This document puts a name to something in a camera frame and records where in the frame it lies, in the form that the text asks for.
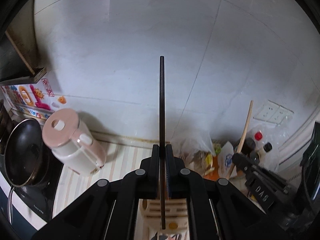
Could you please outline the light wooden chopstick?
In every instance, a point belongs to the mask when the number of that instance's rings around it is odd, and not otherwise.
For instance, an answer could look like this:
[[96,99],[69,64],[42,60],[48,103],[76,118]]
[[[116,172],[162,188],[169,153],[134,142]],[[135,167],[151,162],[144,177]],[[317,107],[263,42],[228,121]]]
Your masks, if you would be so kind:
[[[236,150],[236,153],[241,153],[241,150],[242,150],[242,147],[243,147],[243,144],[244,144],[244,141],[246,139],[246,134],[247,134],[247,130],[248,130],[248,127],[249,127],[249,122],[250,122],[250,119],[251,119],[251,115],[252,115],[252,109],[253,109],[253,100],[250,101],[250,104],[249,104],[249,109],[248,109],[248,113],[247,113],[247,118],[246,118],[246,122],[245,122],[245,126],[244,126],[244,130],[242,132],[242,136],[240,138],[240,142],[238,144],[238,147],[237,147],[237,150]],[[232,173],[233,173],[233,170],[235,168],[235,164],[232,163],[231,166],[230,166],[230,169],[227,173],[227,176],[226,176],[226,179],[229,180]]]

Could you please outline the dark brown chopstick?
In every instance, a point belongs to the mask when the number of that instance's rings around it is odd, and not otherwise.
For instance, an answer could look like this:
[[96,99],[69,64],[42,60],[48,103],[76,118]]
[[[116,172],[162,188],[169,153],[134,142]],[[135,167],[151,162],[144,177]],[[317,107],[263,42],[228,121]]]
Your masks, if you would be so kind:
[[164,56],[160,56],[159,62],[159,169],[160,169],[160,202],[161,202],[161,227],[166,228],[165,222],[165,74]]

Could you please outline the orange seasoning packet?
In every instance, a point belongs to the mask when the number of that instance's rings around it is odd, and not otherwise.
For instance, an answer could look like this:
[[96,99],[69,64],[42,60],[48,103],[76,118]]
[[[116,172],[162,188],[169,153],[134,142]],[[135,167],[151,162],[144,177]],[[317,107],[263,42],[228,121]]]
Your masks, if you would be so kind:
[[217,160],[217,156],[213,156],[213,166],[212,168],[210,168],[208,171],[205,172],[204,178],[212,181],[217,181],[220,178],[219,163]]

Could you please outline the beige utensil holder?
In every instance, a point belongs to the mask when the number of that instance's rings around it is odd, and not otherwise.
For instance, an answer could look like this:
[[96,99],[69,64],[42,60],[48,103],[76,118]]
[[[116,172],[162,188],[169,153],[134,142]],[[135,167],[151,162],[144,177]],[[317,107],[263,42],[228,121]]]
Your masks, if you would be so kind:
[[162,228],[160,200],[141,199],[134,239],[189,239],[185,199],[165,201],[165,229]]

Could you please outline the white blue seasoning packet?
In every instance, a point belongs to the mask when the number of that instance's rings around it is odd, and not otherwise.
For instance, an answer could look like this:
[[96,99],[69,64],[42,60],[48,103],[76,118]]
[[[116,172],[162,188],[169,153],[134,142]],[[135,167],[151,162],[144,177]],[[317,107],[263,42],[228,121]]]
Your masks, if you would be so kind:
[[228,141],[221,148],[221,152],[217,156],[219,166],[218,174],[220,178],[225,178],[232,164],[232,156],[234,154],[233,145]]

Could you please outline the black cap sauce bottle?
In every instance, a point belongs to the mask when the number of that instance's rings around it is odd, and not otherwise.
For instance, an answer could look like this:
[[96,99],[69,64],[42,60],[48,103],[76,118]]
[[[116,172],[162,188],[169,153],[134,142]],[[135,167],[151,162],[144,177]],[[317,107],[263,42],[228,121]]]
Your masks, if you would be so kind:
[[255,164],[259,164],[260,166],[264,167],[266,164],[266,156],[268,152],[272,151],[272,149],[273,149],[272,144],[270,142],[267,142],[262,148],[258,150],[253,150],[249,154],[249,158]]

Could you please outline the striped cat table mat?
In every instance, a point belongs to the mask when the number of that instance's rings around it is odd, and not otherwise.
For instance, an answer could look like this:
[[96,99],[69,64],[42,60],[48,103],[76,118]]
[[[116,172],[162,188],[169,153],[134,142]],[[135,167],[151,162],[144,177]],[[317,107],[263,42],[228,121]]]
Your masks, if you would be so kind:
[[99,179],[112,182],[122,179],[127,173],[140,167],[140,162],[151,156],[151,147],[135,147],[103,142],[107,150],[107,163],[92,176],[77,174],[66,165],[62,168],[54,200],[53,217],[83,194]]

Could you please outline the red cap dark bottle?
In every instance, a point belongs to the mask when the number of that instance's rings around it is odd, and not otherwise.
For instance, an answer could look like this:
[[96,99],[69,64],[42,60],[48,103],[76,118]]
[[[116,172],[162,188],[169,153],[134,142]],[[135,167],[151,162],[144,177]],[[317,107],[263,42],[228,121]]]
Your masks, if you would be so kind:
[[242,154],[249,156],[249,154],[259,148],[262,145],[263,134],[261,131],[257,131],[244,140],[242,146]]

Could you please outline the pink white electric kettle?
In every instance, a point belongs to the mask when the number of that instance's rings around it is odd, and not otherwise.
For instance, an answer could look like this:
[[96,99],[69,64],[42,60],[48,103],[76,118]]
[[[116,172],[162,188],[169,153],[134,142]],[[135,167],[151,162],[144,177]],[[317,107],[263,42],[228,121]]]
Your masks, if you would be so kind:
[[91,176],[106,163],[106,151],[71,108],[58,110],[47,119],[42,139],[59,161],[80,175]]

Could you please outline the black frying pan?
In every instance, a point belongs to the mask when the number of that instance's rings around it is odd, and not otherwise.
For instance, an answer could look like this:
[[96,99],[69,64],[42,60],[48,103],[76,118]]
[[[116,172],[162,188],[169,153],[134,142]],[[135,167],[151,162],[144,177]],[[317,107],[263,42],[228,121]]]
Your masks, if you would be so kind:
[[49,157],[42,140],[42,129],[34,118],[19,122],[12,130],[4,153],[4,169],[11,186],[7,213],[13,220],[12,195],[14,189],[42,183],[49,166]]

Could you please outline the white wall socket panel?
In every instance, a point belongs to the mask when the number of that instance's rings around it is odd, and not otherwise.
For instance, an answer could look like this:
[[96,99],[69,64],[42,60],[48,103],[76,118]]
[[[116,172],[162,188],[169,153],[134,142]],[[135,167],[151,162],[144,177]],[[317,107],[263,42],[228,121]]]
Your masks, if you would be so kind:
[[273,101],[267,100],[259,109],[257,114],[253,116],[253,118],[255,120],[280,125],[282,122],[284,122],[288,118],[291,118],[293,115],[294,112],[290,109]]

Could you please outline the colourful wall sticker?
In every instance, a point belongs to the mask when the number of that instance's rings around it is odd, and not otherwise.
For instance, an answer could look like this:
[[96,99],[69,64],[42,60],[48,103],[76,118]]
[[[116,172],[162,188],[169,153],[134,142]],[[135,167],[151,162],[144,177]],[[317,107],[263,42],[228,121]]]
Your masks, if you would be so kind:
[[67,98],[54,92],[47,78],[35,84],[5,85],[1,90],[12,109],[38,119],[46,120],[68,106]]

